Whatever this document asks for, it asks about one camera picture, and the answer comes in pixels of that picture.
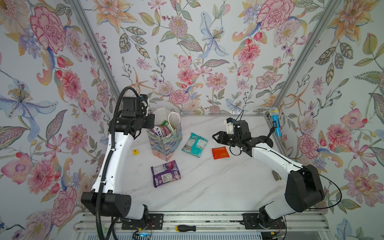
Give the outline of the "purple snack packet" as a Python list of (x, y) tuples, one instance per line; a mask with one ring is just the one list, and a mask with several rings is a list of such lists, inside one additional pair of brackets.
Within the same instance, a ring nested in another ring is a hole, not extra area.
[(161, 139), (164, 139), (172, 133), (172, 131), (167, 126), (154, 126), (153, 132)]
[(182, 178), (176, 161), (171, 161), (156, 167), (151, 167), (151, 172), (153, 175), (153, 184), (155, 188), (167, 183), (178, 181)]

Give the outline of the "floral paper gift bag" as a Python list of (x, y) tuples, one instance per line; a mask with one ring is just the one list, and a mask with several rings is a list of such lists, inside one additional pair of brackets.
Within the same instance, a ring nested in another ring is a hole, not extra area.
[(147, 130), (153, 155), (167, 162), (183, 139), (181, 116), (166, 108), (150, 107), (150, 110), (154, 110), (155, 126), (161, 126), (163, 121), (168, 121), (167, 127), (172, 131), (170, 135), (161, 139), (154, 134), (153, 129)]

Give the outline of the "teal snack packet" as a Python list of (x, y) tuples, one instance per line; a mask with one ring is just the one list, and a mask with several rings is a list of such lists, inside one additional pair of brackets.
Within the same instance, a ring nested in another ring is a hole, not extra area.
[(191, 133), (191, 136), (182, 148), (182, 151), (194, 157), (200, 158), (207, 143), (208, 140), (205, 138)]

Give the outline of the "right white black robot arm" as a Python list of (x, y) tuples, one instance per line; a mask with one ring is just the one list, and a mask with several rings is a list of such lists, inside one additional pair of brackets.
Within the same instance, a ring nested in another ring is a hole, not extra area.
[(282, 196), (259, 209), (258, 223), (266, 227), (286, 215), (302, 213), (325, 199), (320, 174), (312, 165), (300, 166), (273, 149), (271, 136), (252, 137), (245, 120), (226, 120), (226, 131), (213, 135), (222, 145), (238, 147), (241, 152), (262, 161), (286, 182)]

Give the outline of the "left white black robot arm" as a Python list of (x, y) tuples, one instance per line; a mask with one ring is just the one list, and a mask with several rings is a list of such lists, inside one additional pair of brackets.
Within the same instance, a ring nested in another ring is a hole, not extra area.
[(114, 115), (109, 123), (109, 141), (101, 172), (89, 192), (83, 192), (82, 204), (94, 215), (140, 220), (146, 207), (123, 194), (123, 166), (134, 140), (143, 129), (155, 126), (155, 116), (149, 112), (148, 96), (132, 87), (119, 95)]

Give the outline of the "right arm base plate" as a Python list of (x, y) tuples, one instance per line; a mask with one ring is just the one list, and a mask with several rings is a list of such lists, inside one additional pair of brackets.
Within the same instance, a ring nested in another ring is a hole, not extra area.
[(286, 222), (283, 217), (272, 220), (267, 215), (259, 213), (244, 213), (240, 224), (245, 226), (246, 230), (272, 230), (285, 229)]

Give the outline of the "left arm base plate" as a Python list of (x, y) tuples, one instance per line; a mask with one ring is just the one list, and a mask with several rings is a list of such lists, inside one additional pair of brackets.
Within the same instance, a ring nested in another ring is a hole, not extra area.
[(144, 214), (140, 220), (122, 219), (122, 230), (162, 230), (164, 214)]

